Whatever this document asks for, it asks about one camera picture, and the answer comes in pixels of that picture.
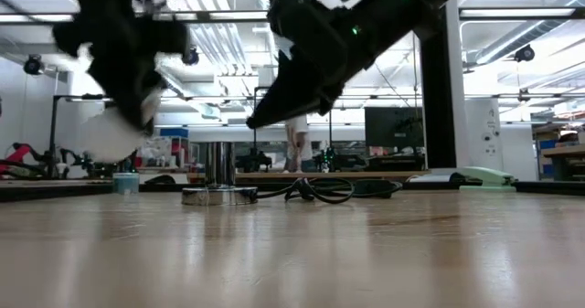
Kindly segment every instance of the blue container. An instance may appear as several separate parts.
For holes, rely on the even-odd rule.
[[[557,140],[542,140],[539,142],[540,149],[551,149],[555,148]]]
[[[189,138],[189,130],[184,128],[178,129],[161,129],[161,136],[175,136],[180,138]]]
[[[137,173],[113,174],[112,185],[114,194],[138,194],[138,189],[140,187],[140,175]]]
[[[542,165],[542,174],[543,175],[554,175],[555,168],[552,165]]]

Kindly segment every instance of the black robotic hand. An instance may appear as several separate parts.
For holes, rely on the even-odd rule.
[[[58,47],[73,57],[81,44],[91,43],[88,73],[136,130],[148,123],[144,102],[161,88],[155,71],[157,52],[188,55],[190,37],[185,24],[136,17],[133,0],[79,0],[80,13],[72,22],[53,27]]]
[[[290,39],[292,59],[279,73],[247,125],[252,128],[301,114],[329,112],[348,80],[411,30],[424,39],[448,0],[361,0],[328,10],[316,0],[271,0],[272,31]]]

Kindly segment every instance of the computer monitor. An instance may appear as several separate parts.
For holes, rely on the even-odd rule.
[[[422,108],[366,107],[366,145],[423,147]]]

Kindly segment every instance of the ceiling pipe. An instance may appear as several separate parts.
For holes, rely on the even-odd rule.
[[[208,11],[209,9],[213,10],[213,8],[214,8],[213,0],[197,0],[197,1],[199,2],[199,6],[201,6],[201,9],[204,11]],[[207,39],[209,40],[209,42],[212,43],[212,47],[218,53],[221,61],[224,62],[224,64],[229,68],[230,73],[232,73],[232,74],[235,73],[236,70],[234,69],[233,63],[229,60],[229,56],[226,53],[226,50],[224,49],[223,45],[219,41],[220,34],[219,34],[218,27],[216,25],[209,25],[209,24],[203,25],[202,27],[204,29],[204,33],[205,33]]]
[[[388,83],[389,83],[389,82],[390,82],[390,81],[391,81],[391,80],[392,80],[392,79],[393,79],[393,78],[396,76],[396,74],[398,74],[398,73],[399,73],[399,71],[401,71],[401,70],[404,68],[404,66],[406,66],[406,65],[409,63],[409,57],[410,57],[410,53],[412,53],[412,52],[409,52],[409,53],[405,53],[405,54],[404,54],[404,57],[402,57],[402,60],[401,60],[401,61],[400,61],[400,63],[399,63],[397,66],[396,66],[396,69],[394,69],[394,71],[392,71],[392,74],[390,74],[390,76],[388,76],[388,77],[387,77],[387,79],[388,79]],[[376,93],[377,93],[377,92],[378,92],[380,89],[382,89],[382,87],[378,87],[378,88],[376,88],[376,89],[375,89],[375,90],[374,90],[374,91],[371,93],[371,95],[376,95]],[[365,100],[363,100],[363,101],[362,101],[362,103],[361,103],[361,107],[360,107],[360,109],[361,109],[361,108],[365,108],[365,107],[366,107],[366,105],[367,105],[367,102],[368,102],[368,101],[369,101],[369,99],[365,99]]]
[[[231,9],[229,7],[228,0],[214,0],[214,3],[218,10],[229,11]],[[244,53],[244,48],[239,38],[238,27],[235,24],[225,24],[224,27],[226,29],[225,32],[227,36],[226,40],[231,53],[234,55],[234,58],[239,62],[239,65],[242,66],[242,72],[244,74],[250,74],[251,67],[248,61],[246,60],[246,54]]]
[[[583,87],[582,87],[582,86],[577,86],[577,87],[575,87],[575,88],[567,89],[567,90],[565,90],[565,91],[561,92],[560,94],[564,94],[564,93],[571,93],[571,92],[573,92],[573,91],[576,91],[576,90],[581,90],[581,89],[583,89]],[[555,104],[563,103],[563,102],[566,102],[566,101],[567,101],[567,100],[561,100],[561,101],[557,101]],[[515,111],[515,110],[517,110],[517,109],[519,109],[519,108],[532,107],[532,106],[535,106],[535,105],[537,105],[537,104],[539,104],[539,103],[542,103],[542,101],[540,101],[540,100],[535,100],[535,99],[532,99],[532,100],[530,100],[530,101],[527,101],[527,102],[526,102],[526,103],[524,103],[524,104],[521,104],[521,105],[519,105],[519,106],[516,106],[516,107],[512,107],[512,108],[510,108],[509,110],[505,110],[505,111],[503,111],[503,112],[500,112],[500,114],[504,114],[504,113],[507,113],[507,112]]]
[[[526,84],[518,86],[518,90],[538,90],[550,86],[559,80],[567,79],[585,70],[585,61],[581,61],[573,66],[567,67],[563,70],[557,71],[554,74],[548,75],[538,80],[531,80]]]
[[[270,7],[270,1],[269,0],[258,0],[259,1],[259,5],[260,5],[260,9],[262,10],[267,10]],[[275,65],[276,61],[278,59],[278,51],[279,49],[279,45],[277,44],[277,38],[276,36],[274,36],[274,33],[272,33],[271,27],[269,24],[264,24],[263,27],[259,27],[259,29],[264,29],[262,31],[259,31],[260,33],[266,33],[267,37],[267,45],[268,45],[268,50],[269,53],[271,54],[271,61],[270,64],[271,65]]]
[[[175,76],[173,76],[170,72],[168,72],[165,67],[159,67],[158,72],[163,76],[169,86],[173,87],[174,91],[179,91],[185,95],[185,88],[183,88],[183,83],[178,80]],[[221,119],[221,111],[218,107],[209,106],[206,103],[190,101],[188,103],[194,110],[198,111],[202,117],[207,119]]]
[[[241,60],[239,60],[238,58],[238,51],[236,51],[236,48],[231,42],[231,39],[228,34],[228,29],[221,24],[217,24],[213,28],[213,31],[216,33],[217,39],[221,46],[224,47],[224,52],[226,54],[226,58],[229,60],[229,63],[231,65],[236,65],[233,74],[243,74],[245,72],[244,71],[245,67]]]
[[[190,11],[200,11],[203,8],[198,0],[184,0],[186,5],[186,10]],[[211,63],[219,69],[222,75],[226,75],[230,73],[230,69],[226,62],[222,59],[222,57],[217,53],[216,48],[213,46],[213,42],[211,37],[207,34],[205,28],[201,25],[191,25],[191,33],[200,41],[202,42],[204,47],[204,53],[209,58]]]
[[[585,0],[557,0],[553,5],[583,6]],[[483,66],[523,48],[528,43],[545,36],[551,31],[567,23],[567,20],[529,21],[496,40],[492,45],[480,50],[471,62],[464,65],[467,68]]]
[[[200,8],[198,7],[197,4],[191,5],[191,3],[190,3],[191,1],[193,1],[193,0],[166,0],[166,5],[172,11],[200,10]],[[212,48],[209,45],[209,42],[207,41],[207,39],[201,33],[197,32],[197,30],[198,30],[198,26],[195,26],[195,25],[189,26],[189,32],[191,33],[191,38],[195,42],[197,48],[199,48],[199,50],[207,56],[209,61],[211,61],[211,64],[218,67],[222,73],[224,73],[224,74],[227,73],[228,70],[225,68],[222,68],[223,65],[219,62],[216,54],[213,53]]]

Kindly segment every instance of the person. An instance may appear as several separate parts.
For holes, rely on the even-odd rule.
[[[298,116],[285,123],[287,158],[284,172],[316,172],[309,138],[307,116]]]

